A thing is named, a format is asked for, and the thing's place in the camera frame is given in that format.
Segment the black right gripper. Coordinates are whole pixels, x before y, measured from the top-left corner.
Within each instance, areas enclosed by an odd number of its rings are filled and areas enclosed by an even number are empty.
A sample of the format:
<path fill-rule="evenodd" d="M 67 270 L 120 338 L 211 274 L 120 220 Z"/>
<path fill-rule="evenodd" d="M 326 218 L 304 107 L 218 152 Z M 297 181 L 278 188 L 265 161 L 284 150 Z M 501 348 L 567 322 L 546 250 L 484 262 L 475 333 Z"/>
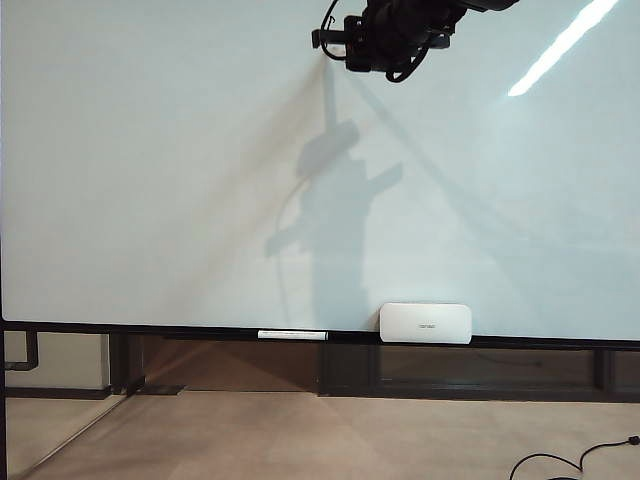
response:
<path fill-rule="evenodd" d="M 458 1 L 368 1 L 335 30 L 333 1 L 312 47 L 352 72 L 412 73 L 429 51 L 446 49 L 468 7 Z"/>

